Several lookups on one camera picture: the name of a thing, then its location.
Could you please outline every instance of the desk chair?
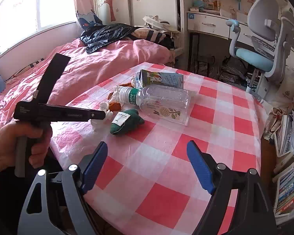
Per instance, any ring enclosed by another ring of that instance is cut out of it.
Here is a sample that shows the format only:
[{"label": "desk chair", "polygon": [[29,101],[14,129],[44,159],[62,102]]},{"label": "desk chair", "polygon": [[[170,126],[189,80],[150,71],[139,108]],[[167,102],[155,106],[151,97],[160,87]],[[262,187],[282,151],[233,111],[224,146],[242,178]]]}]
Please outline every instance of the desk chair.
[{"label": "desk chair", "polygon": [[235,33],[231,41],[230,54],[242,59],[255,67],[254,73],[246,92],[252,92],[252,86],[259,71],[268,81],[280,83],[284,79],[286,59],[294,47],[294,16],[289,10],[283,10],[281,20],[278,19],[279,5],[276,0],[256,0],[247,17],[247,24],[251,31],[263,39],[273,42],[273,46],[264,40],[252,36],[253,52],[248,49],[235,47],[240,36],[241,28],[237,20],[230,19],[226,24]]}]

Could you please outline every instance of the white label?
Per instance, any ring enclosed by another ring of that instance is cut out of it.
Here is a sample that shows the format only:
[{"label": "white label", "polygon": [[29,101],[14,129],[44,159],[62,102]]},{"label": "white label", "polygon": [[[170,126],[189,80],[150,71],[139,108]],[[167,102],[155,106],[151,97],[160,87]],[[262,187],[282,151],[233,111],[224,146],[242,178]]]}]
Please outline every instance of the white label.
[{"label": "white label", "polygon": [[113,119],[112,123],[117,124],[118,126],[122,126],[130,116],[131,115],[124,112],[119,112]]}]

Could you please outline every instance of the plastic water bottle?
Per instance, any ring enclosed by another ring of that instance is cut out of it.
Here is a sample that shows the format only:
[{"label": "plastic water bottle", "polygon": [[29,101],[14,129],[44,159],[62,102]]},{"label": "plastic water bottle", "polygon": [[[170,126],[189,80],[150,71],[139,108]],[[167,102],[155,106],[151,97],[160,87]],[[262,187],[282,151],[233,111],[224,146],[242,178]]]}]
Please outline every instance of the plastic water bottle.
[{"label": "plastic water bottle", "polygon": [[186,125],[191,92],[162,85],[149,85],[143,89],[122,87],[120,101],[137,105],[150,117],[163,118]]}]

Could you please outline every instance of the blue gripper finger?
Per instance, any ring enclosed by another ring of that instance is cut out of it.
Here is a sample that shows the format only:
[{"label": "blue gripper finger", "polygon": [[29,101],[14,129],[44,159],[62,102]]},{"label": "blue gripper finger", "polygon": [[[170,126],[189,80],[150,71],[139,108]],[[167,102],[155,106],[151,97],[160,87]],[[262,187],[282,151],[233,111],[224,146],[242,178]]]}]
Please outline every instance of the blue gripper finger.
[{"label": "blue gripper finger", "polygon": [[97,147],[97,152],[87,165],[83,172],[83,181],[81,189],[84,194],[93,189],[97,177],[103,167],[104,162],[108,156],[108,146],[105,142],[101,142]]},{"label": "blue gripper finger", "polygon": [[198,151],[197,145],[193,141],[190,141],[187,144],[187,156],[191,162],[191,165],[193,166],[202,188],[207,190],[210,194],[213,194],[216,190],[216,187],[213,184],[212,172]]}]

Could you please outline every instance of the chair armrest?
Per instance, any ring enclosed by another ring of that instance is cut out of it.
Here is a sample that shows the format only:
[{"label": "chair armrest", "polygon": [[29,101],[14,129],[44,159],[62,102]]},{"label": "chair armrest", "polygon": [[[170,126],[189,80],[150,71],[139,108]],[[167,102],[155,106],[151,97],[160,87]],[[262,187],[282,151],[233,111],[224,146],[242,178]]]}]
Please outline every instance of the chair armrest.
[{"label": "chair armrest", "polygon": [[228,21],[226,21],[226,24],[230,27],[230,31],[235,33],[235,36],[230,44],[230,55],[237,58],[237,56],[235,55],[235,45],[241,32],[240,23],[237,20],[229,19]]}]

